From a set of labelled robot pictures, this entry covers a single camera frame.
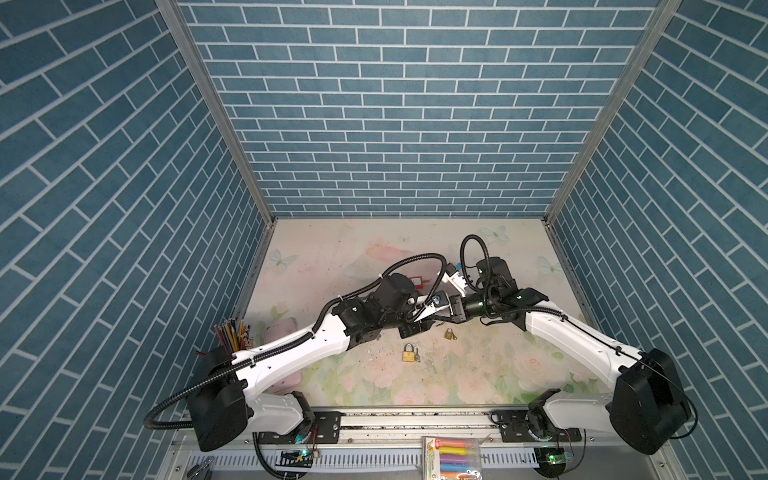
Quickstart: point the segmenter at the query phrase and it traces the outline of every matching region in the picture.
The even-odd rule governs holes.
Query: brick wallpaper
[[[0,2],[0,478],[145,478],[263,229],[152,0]]]
[[[656,3],[181,2],[283,217],[540,217]]]
[[[768,478],[768,2],[684,0],[555,229],[606,332],[671,353],[690,478]]]

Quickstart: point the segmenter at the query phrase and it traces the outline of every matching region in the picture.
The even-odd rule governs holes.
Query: floral pattern
[[[286,315],[309,325],[329,298],[360,287],[397,260],[435,251],[458,262],[458,242],[470,232],[480,232],[491,255],[507,260],[518,285],[533,286],[583,320],[560,264],[548,260],[556,257],[540,222],[416,219],[281,220],[273,245],[295,254],[282,258],[275,249],[269,255],[246,320],[258,334]],[[479,260],[475,249],[467,254],[468,263]],[[422,262],[399,272],[421,276],[427,290],[434,270]],[[457,340],[444,338],[449,326]],[[509,325],[443,324],[407,342],[419,349],[421,362],[403,362],[406,341],[396,329],[384,330],[378,340],[303,369],[297,389],[316,406],[524,403],[549,388],[607,391],[560,349]]]

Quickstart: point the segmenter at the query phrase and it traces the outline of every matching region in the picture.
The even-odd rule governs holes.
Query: bundle of pencils
[[[221,325],[214,325],[214,333],[219,338],[221,345],[231,355],[239,350],[249,349],[253,342],[250,339],[250,325],[243,321],[229,319]]]

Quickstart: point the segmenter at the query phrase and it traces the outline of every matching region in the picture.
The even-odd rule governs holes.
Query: brass padlock
[[[415,362],[416,361],[416,352],[413,351],[413,344],[412,343],[406,343],[406,348],[402,353],[402,361],[403,362]]]

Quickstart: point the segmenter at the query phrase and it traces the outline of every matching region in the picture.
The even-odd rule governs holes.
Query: pink case
[[[264,330],[264,343],[266,344],[279,340],[286,335],[296,332],[298,329],[299,326],[296,323],[296,319],[293,317],[277,320]],[[270,388],[266,389],[266,392],[274,395],[284,395],[295,390],[300,384],[301,370],[291,373],[278,383],[275,383]]]

